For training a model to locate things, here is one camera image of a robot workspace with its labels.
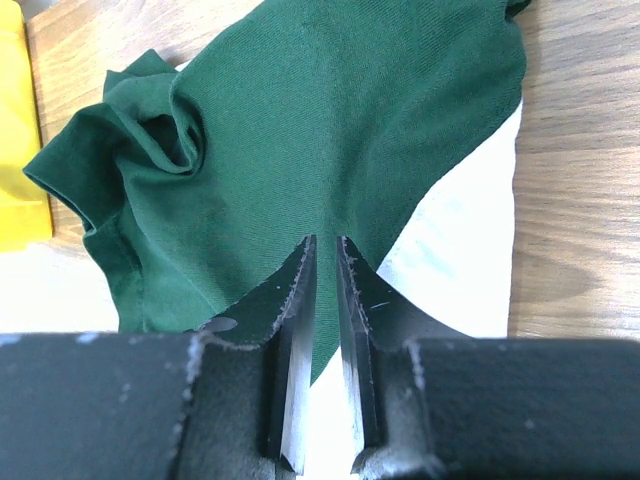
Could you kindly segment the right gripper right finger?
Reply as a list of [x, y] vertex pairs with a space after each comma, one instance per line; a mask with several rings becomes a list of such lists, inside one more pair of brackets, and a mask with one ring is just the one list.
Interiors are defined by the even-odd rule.
[[337, 297], [362, 479], [635, 479], [639, 345], [474, 339], [424, 313], [346, 237]]

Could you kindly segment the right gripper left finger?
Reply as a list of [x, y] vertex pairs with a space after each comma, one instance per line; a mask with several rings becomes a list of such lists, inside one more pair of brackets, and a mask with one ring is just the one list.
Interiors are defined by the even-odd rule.
[[303, 473], [317, 241], [181, 334], [5, 334], [5, 479]]

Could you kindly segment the white green raglan t-shirt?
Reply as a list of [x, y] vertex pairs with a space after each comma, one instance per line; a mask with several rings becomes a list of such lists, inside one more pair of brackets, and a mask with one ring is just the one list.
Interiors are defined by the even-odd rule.
[[222, 312], [317, 238], [314, 376], [347, 236], [420, 309], [508, 330], [522, 1], [266, 1], [184, 69], [106, 76], [25, 175], [82, 220], [124, 332]]

